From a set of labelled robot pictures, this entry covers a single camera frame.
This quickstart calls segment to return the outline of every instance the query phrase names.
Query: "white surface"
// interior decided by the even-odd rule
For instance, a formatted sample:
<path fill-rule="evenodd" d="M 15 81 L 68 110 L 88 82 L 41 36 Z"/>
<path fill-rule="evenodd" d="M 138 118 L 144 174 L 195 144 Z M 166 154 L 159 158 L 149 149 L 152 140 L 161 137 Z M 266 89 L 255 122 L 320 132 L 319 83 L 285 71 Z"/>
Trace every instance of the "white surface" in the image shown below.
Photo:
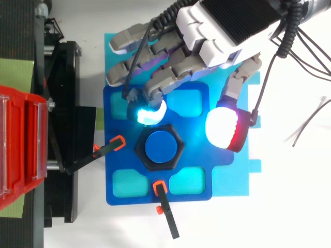
<path fill-rule="evenodd" d="M 220 65 L 223 69 L 237 65 L 263 50 L 270 43 L 269 37 L 279 23 L 280 21 L 273 23 L 262 32 L 236 45 L 200 2 L 182 8 L 176 20 L 188 49 L 192 51 L 197 41 L 205 40 L 199 52 L 201 58 L 208 67 Z"/>
<path fill-rule="evenodd" d="M 104 33 L 145 23 L 173 0 L 54 0 L 52 15 L 68 40 L 83 48 L 81 104 L 102 107 Z M 331 54 L 327 30 L 331 12 L 302 25 Z M 264 77 L 276 47 L 262 51 Z M 298 40 L 294 50 L 313 64 Z M 260 86 L 250 88 L 250 109 Z M 314 79 L 292 58 L 277 58 L 261 105 L 262 129 L 250 133 L 251 156 L 262 159 L 252 174 L 249 197 L 173 203 L 180 238 L 172 240 L 157 204 L 109 206 L 104 160 L 79 174 L 79 214 L 73 224 L 54 219 L 44 232 L 45 248 L 331 247 L 331 105 L 316 116 L 291 147 L 286 141 L 320 104 L 331 98 L 331 83 Z M 103 132 L 96 133 L 103 140 Z"/>

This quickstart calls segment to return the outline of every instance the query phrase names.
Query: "black metal stand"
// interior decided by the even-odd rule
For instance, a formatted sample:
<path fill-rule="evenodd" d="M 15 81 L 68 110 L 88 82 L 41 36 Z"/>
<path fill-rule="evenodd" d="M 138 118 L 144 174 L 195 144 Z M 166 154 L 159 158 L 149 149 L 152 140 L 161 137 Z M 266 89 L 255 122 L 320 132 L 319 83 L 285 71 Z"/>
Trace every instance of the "black metal stand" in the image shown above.
<path fill-rule="evenodd" d="M 65 223 L 77 218 L 78 172 L 65 171 L 93 153 L 96 108 L 78 106 L 79 49 L 73 41 L 57 43 L 45 57 L 43 94 L 55 103 L 49 114 L 48 159 L 58 166 L 45 179 L 45 227 L 52 226 L 52 217 L 64 217 Z"/>

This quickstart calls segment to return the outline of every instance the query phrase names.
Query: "black cable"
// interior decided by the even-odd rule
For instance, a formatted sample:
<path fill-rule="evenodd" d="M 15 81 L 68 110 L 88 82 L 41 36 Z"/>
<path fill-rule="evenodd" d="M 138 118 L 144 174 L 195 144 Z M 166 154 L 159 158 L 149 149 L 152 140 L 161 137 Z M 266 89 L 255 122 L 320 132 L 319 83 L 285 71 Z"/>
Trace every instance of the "black cable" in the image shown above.
<path fill-rule="evenodd" d="M 286 58 L 290 53 L 296 34 L 298 33 L 299 24 L 302 18 L 303 6 L 301 0 L 288 0 L 289 13 L 286 18 L 287 26 L 285 29 L 284 38 L 280 44 L 277 56 L 280 58 Z"/>
<path fill-rule="evenodd" d="M 321 64 L 321 66 L 324 67 L 324 69 L 331 74 L 331 71 L 327 68 L 327 66 L 320 60 L 320 58 L 318 58 L 318 56 L 314 53 L 314 51 L 310 48 L 310 46 L 303 40 L 303 38 L 301 37 L 301 35 L 299 33 L 297 33 L 297 36 L 299 38 L 299 40 L 302 42 L 302 44 L 308 49 L 308 51 L 311 53 L 312 56 L 314 56 L 314 58 Z"/>
<path fill-rule="evenodd" d="M 186 6 L 191 6 L 195 3 L 197 3 L 198 0 L 177 0 L 174 4 L 172 4 L 168 9 L 166 9 L 163 13 L 161 13 L 158 17 L 151 19 L 148 28 L 146 30 L 146 33 L 139 45 L 139 48 L 134 56 L 133 62 L 131 64 L 128 76 L 125 80 L 125 85 L 122 91 L 122 98 L 126 99 L 126 97 L 129 94 L 130 90 L 130 80 L 132 78 L 133 70 L 136 67 L 138 58 L 141 54 L 141 51 L 143 50 L 143 47 L 148 39 L 149 32 L 151 32 L 152 28 L 155 27 L 159 30 L 163 30 L 166 26 L 174 24 L 176 22 L 176 18 L 178 15 L 178 12 L 181 8 Z"/>
<path fill-rule="evenodd" d="M 126 99 L 126 97 L 128 96 L 129 94 L 129 90 L 130 90 L 130 80 L 132 78 L 132 73 L 133 73 L 133 70 L 134 68 L 136 67 L 136 64 L 137 64 L 137 61 L 138 61 L 138 58 L 139 58 L 139 55 L 141 53 L 141 51 L 143 50 L 143 47 L 144 45 L 146 44 L 146 41 L 148 39 L 148 34 L 149 32 L 152 30 L 153 28 L 153 25 L 154 25 L 154 19 L 151 19 L 151 21 L 149 22 L 149 25 L 148 25 L 148 28 L 146 30 L 146 33 L 143 37 L 143 39 L 141 40 L 141 43 L 139 45 L 139 48 L 134 56 L 134 59 L 133 59 L 133 62 L 131 64 L 131 67 L 130 67 L 130 70 L 129 70 L 129 73 L 128 73 L 128 76 L 126 77 L 126 80 L 125 80 L 125 85 L 124 85 L 124 88 L 123 88 L 123 91 L 122 91 L 122 98 L 123 99 Z"/>
<path fill-rule="evenodd" d="M 315 117 L 315 115 L 322 109 L 324 108 L 327 104 L 329 104 L 331 102 L 331 100 L 328 100 L 326 103 L 324 103 L 322 106 L 320 106 L 310 117 L 309 119 L 306 121 L 306 123 L 303 125 L 303 127 L 301 128 L 298 136 L 296 137 L 292 147 L 295 147 L 297 141 L 299 140 L 302 132 L 304 131 L 304 129 L 306 128 L 306 126 L 310 123 L 310 121 Z"/>
<path fill-rule="evenodd" d="M 270 64 L 269 64 L 269 67 L 268 67 L 267 73 L 266 73 L 265 78 L 264 78 L 264 81 L 263 81 L 263 85 L 262 85 L 262 88 L 261 88 L 261 92 L 260 92 L 260 95 L 259 95 L 258 101 L 257 101 L 257 103 L 256 103 L 256 105 L 255 105 L 255 109 L 256 109 L 256 110 L 259 108 L 259 106 L 260 106 L 260 104 L 261 104 L 262 97 L 263 97 L 263 93 L 264 93 L 264 90 L 265 90 L 265 86 L 266 86 L 266 84 L 267 84 L 267 82 L 268 82 L 268 78 L 269 78 L 269 75 L 270 75 L 270 72 L 271 72 L 271 68 L 272 68 L 272 66 L 273 66 L 273 64 L 274 64 L 274 61 L 275 61 L 276 57 L 277 57 L 277 54 L 275 54 L 275 55 L 273 56 L 273 58 L 271 59 L 271 61 L 270 61 Z"/>
<path fill-rule="evenodd" d="M 261 104 L 262 97 L 263 97 L 263 94 L 264 94 L 264 90 L 265 90 L 265 87 L 267 85 L 268 78 L 269 78 L 269 75 L 270 75 L 270 72 L 271 72 L 271 68 L 272 68 L 272 66 L 274 64 L 274 61 L 275 61 L 276 57 L 277 57 L 277 53 L 273 56 L 273 58 L 270 61 L 270 64 L 269 64 L 267 73 L 265 75 L 265 78 L 264 78 L 264 81 L 263 81 L 263 84 L 262 84 L 262 88 L 261 88 L 261 91 L 260 91 L 259 98 L 257 100 L 257 103 L 255 105 L 255 108 L 252 111 L 252 114 L 251 114 L 251 123 L 250 123 L 250 126 L 251 127 L 255 126 L 255 124 L 257 123 L 257 119 L 258 119 L 258 115 L 259 115 L 259 106 Z"/>
<path fill-rule="evenodd" d="M 276 46 L 278 46 L 279 47 L 279 44 L 277 44 L 275 41 L 271 41 L 273 44 L 275 44 Z M 331 80 L 330 79 L 326 79 L 326 78 L 324 78 L 324 77 L 321 77 L 321 76 L 317 76 L 317 75 L 315 75 L 315 74 L 313 74 L 312 72 L 310 72 L 301 62 L 300 62 L 300 60 L 297 58 L 297 57 L 295 57 L 291 52 L 289 53 L 289 55 L 307 72 L 307 73 L 309 73 L 310 75 L 312 75 L 312 76 L 314 76 L 315 78 L 318 78 L 318 79 L 322 79 L 322 80 L 325 80 L 325 81 L 329 81 L 329 82 L 331 82 Z"/>
<path fill-rule="evenodd" d="M 331 61 L 331 57 L 319 46 L 316 44 L 315 41 L 313 41 L 301 28 L 298 29 L 299 32 L 307 38 L 320 52 L 329 60 Z"/>
<path fill-rule="evenodd" d="M 293 50 L 290 50 L 290 55 L 291 55 L 291 57 L 296 57 L 302 64 L 304 64 L 304 65 L 306 65 L 306 66 L 308 66 L 308 67 L 310 67 L 311 69 L 313 69 L 313 70 L 315 70 L 315 71 L 318 71 L 319 73 L 322 73 L 322 74 L 324 74 L 324 75 L 327 75 L 327 76 L 331 76 L 331 74 L 329 74 L 329 73 L 327 73 L 327 72 L 325 72 L 325 71 L 322 71 L 322 70 L 320 70 L 320 69 L 318 69 L 318 68 L 316 68 L 316 67 L 314 67 L 314 66 L 312 66 L 311 64 L 309 64 L 309 63 L 307 63 L 307 62 L 305 62 L 303 59 L 301 59 Z"/>

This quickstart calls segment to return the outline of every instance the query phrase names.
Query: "blue plastic board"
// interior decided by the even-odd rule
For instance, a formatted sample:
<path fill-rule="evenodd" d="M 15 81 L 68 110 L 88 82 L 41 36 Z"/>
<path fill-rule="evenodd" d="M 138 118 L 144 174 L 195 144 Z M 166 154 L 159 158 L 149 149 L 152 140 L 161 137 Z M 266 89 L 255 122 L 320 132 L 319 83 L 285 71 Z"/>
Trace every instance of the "blue plastic board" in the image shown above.
<path fill-rule="evenodd" d="M 109 47 L 113 37 L 114 34 L 105 34 L 106 72 L 121 60 L 127 60 L 133 55 L 114 54 Z M 159 66 L 132 79 L 132 85 L 141 87 Z M 249 195 L 249 174 L 261 172 L 261 162 L 249 160 L 248 140 L 242 151 L 234 154 L 213 146 L 205 135 L 207 113 L 216 106 L 227 77 L 235 69 L 236 67 L 218 70 L 202 78 L 200 82 L 183 84 L 165 96 L 168 109 L 159 125 L 171 124 L 185 143 L 176 168 L 167 171 L 150 172 L 142 164 L 133 149 L 144 127 L 126 119 L 127 103 L 122 99 L 121 87 L 104 88 L 105 142 L 117 135 L 122 135 L 127 141 L 124 148 L 106 155 L 108 204 L 158 203 L 159 199 L 152 186 L 157 180 L 165 181 L 170 202 L 208 200 L 212 196 Z M 248 82 L 259 83 L 259 73 Z M 238 101 L 238 107 L 244 110 L 248 109 L 248 84 L 244 85 Z M 172 143 L 164 133 L 152 135 L 146 142 L 146 153 L 154 161 L 164 162 L 164 156 L 157 154 L 157 147 L 162 146 L 156 138 L 160 135 L 165 135 L 166 144 Z M 171 156 L 173 150 L 168 149 L 165 153 Z"/>

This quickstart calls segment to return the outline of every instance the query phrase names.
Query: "robotic hand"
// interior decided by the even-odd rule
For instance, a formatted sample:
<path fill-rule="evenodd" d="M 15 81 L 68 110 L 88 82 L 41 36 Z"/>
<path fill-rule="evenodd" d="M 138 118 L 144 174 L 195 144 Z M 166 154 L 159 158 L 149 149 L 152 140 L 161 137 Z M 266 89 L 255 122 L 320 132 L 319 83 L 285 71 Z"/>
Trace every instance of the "robotic hand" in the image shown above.
<path fill-rule="evenodd" d="M 178 0 L 150 23 L 134 25 L 113 38 L 110 48 L 117 54 L 139 49 L 133 58 L 108 71 L 108 84 L 124 85 L 129 118 L 154 125 L 166 112 L 164 95 L 218 68 L 242 63 L 229 76 L 217 104 L 236 110 L 243 83 L 262 65 L 259 53 L 266 43 L 285 32 L 278 53 L 285 58 L 299 23 L 330 7 L 331 0 Z M 157 39 L 148 45 L 148 41 Z M 168 62 L 142 90 L 130 90 L 131 76 L 150 70 L 166 58 Z"/>

